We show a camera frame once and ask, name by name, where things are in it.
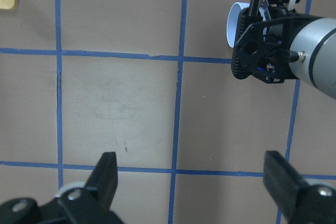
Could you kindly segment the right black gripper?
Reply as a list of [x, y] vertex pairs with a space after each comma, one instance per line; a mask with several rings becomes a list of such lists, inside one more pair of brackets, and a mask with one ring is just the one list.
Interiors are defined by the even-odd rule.
[[276, 10], [275, 18], [263, 21], [261, 14], [249, 16], [249, 8], [240, 11], [231, 62], [232, 74], [243, 80], [253, 76], [267, 84], [284, 83], [297, 77], [289, 64], [299, 60], [290, 49], [294, 38], [311, 22], [312, 15]]

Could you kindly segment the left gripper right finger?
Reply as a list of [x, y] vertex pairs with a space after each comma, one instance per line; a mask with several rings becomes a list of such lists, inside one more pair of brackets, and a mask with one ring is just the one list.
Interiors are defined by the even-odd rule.
[[265, 151], [263, 183], [287, 223], [335, 223], [335, 188], [305, 179], [277, 151]]

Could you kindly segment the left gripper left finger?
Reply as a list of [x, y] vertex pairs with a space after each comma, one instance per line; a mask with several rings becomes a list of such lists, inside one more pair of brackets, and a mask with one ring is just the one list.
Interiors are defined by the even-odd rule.
[[1, 223], [122, 223], [110, 209], [117, 185], [116, 154], [105, 152], [85, 183], [63, 186], [42, 206], [27, 197], [2, 203]]

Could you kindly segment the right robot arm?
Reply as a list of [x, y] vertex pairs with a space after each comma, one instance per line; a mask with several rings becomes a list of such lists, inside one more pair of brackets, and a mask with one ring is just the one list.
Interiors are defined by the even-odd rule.
[[228, 14], [227, 41], [235, 78], [253, 76], [267, 84], [299, 79], [335, 98], [335, 19], [284, 7], [250, 17], [247, 5], [236, 3]]

